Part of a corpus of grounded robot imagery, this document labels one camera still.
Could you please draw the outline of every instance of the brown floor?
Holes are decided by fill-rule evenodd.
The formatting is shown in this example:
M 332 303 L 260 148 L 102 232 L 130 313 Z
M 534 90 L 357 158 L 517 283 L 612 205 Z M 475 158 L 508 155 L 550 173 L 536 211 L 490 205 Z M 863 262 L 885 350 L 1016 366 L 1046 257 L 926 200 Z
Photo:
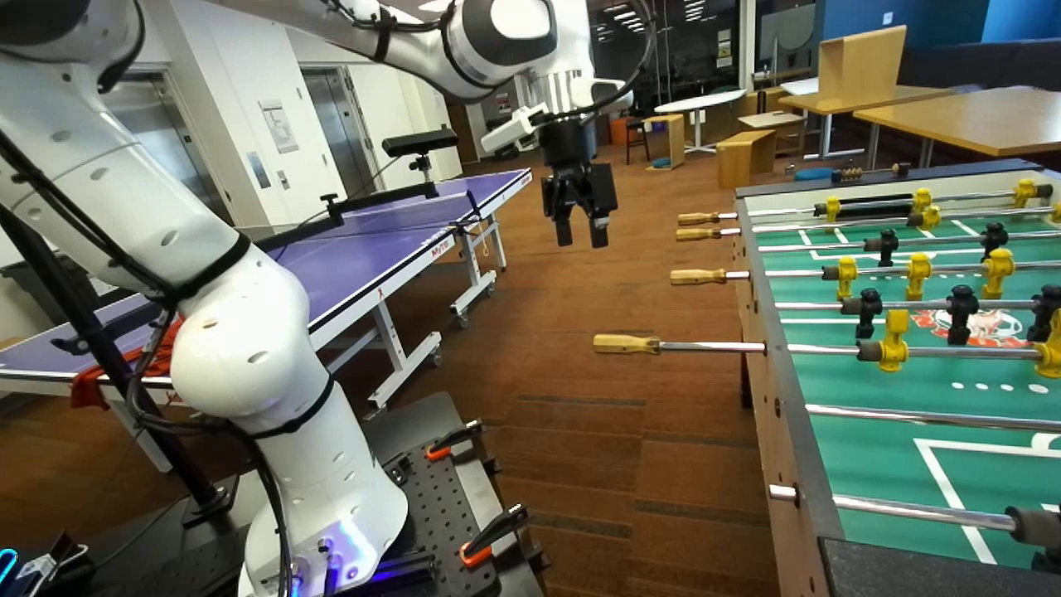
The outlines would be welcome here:
M 777 595 L 753 418 L 733 355 L 604 358 L 592 330 L 740 339 L 733 288 L 669 288 L 665 270 L 727 265 L 733 243 L 674 243 L 674 216 L 727 210 L 711 158 L 674 173 L 612 155 L 621 211 L 610 247 L 557 247 L 536 182 L 500 221 L 509 270 L 462 330 L 445 317 L 450 275 L 431 272 L 394 313 L 415 334 L 445 329 L 445 366 L 400 391 L 450 391 L 481 418 L 500 494 L 530 511 L 550 595 Z M 374 379 L 344 376 L 357 397 Z M 200 440 L 202 460 L 233 448 Z M 0 543 L 42 547 L 57 532 L 94 537 L 179 494 L 154 478 L 105 411 L 0 400 Z

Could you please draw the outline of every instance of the yellow foosball player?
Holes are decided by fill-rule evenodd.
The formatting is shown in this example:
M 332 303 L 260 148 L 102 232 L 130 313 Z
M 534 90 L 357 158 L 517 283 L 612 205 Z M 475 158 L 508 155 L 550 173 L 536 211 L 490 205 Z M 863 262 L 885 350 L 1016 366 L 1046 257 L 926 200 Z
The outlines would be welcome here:
M 859 262 L 853 256 L 836 257 L 836 303 L 853 299 L 856 277 L 859 277 Z
M 1033 345 L 1038 360 L 1033 371 L 1043 379 L 1061 379 L 1061 313 L 1051 317 L 1051 334 L 1046 343 Z
M 981 275 L 985 275 L 981 296 L 1000 299 L 1000 284 L 1011 272 L 1016 272 L 1016 257 L 1011 247 L 999 244 L 981 265 Z
M 926 296 L 926 277 L 930 277 L 930 256 L 927 251 L 916 251 L 904 262 L 904 299 L 921 299 Z
M 909 313 L 890 309 L 885 315 L 885 339 L 859 343 L 859 360 L 877 360 L 883 371 L 901 371 L 901 366 L 909 360 L 904 330 L 909 330 Z

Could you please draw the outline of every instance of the blue table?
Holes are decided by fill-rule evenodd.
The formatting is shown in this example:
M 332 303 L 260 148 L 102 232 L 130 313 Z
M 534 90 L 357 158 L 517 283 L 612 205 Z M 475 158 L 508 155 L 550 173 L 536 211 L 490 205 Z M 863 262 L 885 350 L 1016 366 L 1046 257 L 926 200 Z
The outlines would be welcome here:
M 530 186 L 528 169 L 468 176 L 438 182 L 438 195 L 408 195 L 399 203 L 348 211 L 337 228 L 271 247 L 271 256 L 296 272 L 308 291 L 308 330 L 323 366 L 337 371 L 369 345 L 384 349 L 392 376 L 369 393 L 384 407 L 392 393 L 441 350 L 441 334 L 423 334 L 412 350 L 400 345 L 389 299 L 420 275 L 431 262 L 462 244 L 468 265 L 468 288 L 450 303 L 464 320 L 471 303 L 498 283 L 508 265 L 498 210 Z M 481 270 L 476 244 L 490 243 L 495 270 Z M 141 306 L 138 296 L 100 309 L 109 320 Z M 68 380 L 94 367 L 94 355 L 68 355 L 53 349 L 53 339 L 74 339 L 68 324 L 45 329 L 17 345 L 0 349 L 0 393 L 68 393 Z M 134 349 L 144 330 L 130 330 L 116 345 Z M 166 393 L 170 379 L 144 379 L 144 388 Z

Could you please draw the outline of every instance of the white table leg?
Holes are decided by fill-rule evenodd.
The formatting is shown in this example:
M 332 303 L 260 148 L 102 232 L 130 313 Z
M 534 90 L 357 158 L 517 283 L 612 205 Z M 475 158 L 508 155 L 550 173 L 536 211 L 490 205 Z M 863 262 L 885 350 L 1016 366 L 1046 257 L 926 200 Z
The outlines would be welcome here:
M 831 155 L 859 155 L 866 148 L 831 148 L 831 114 L 822 117 L 820 153 L 804 153 L 802 158 L 831 158 Z
M 374 317 L 374 330 L 376 330 L 376 349 L 389 350 L 392 358 L 392 376 L 369 393 L 369 400 L 374 407 L 389 407 L 389 400 L 399 393 L 399 388 L 427 360 L 427 358 L 441 358 L 441 334 L 431 330 L 420 339 L 418 349 L 405 350 L 399 324 L 392 317 L 389 303 L 380 299 L 372 309 Z
M 704 144 L 704 125 L 705 125 L 705 108 L 688 114 L 694 125 L 694 145 L 687 153 L 717 153 L 711 145 Z

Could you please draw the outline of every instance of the white robotic arm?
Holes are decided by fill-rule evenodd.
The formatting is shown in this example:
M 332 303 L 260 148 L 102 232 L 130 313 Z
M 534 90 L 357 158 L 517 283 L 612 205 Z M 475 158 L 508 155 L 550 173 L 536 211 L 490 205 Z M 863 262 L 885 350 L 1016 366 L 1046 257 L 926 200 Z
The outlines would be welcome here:
M 592 153 L 578 114 L 589 105 L 592 77 L 582 4 L 454 0 L 433 16 L 374 0 L 221 4 L 310 29 L 456 98 L 528 77 L 525 93 L 539 105 L 509 131 L 542 131 L 567 210 L 567 188 L 582 192 Z M 297 595 L 357 587 L 400 533 L 408 502 L 310 350 L 303 288 L 105 117 L 100 90 L 138 44 L 134 0 L 0 0 L 0 210 L 88 275 L 179 309 L 173 385 L 186 404 L 258 440 L 279 478 Z M 242 595 L 279 590 L 279 560 L 266 508 L 247 532 Z
M 569 244 L 569 210 L 589 216 L 592 244 L 606 244 L 615 210 L 606 167 L 592 167 L 592 117 L 628 96 L 628 82 L 592 77 L 592 32 L 578 0 L 216 0 L 266 21 L 323 35 L 357 55 L 380 61 L 438 86 L 450 98 L 483 98 L 500 82 L 517 86 L 520 105 L 481 145 L 542 148 L 542 211 L 557 243 Z

